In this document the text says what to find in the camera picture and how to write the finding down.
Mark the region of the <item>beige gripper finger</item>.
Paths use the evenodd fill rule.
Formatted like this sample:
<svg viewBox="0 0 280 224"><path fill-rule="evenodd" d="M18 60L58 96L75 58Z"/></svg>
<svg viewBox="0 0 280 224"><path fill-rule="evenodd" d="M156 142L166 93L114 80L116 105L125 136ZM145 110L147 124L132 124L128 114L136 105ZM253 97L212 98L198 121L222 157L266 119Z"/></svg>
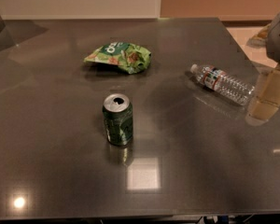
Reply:
<svg viewBox="0 0 280 224"><path fill-rule="evenodd" d="M269 121L280 107L280 64L275 68L264 67L259 77L248 107L245 121L252 126L260 126Z"/></svg>

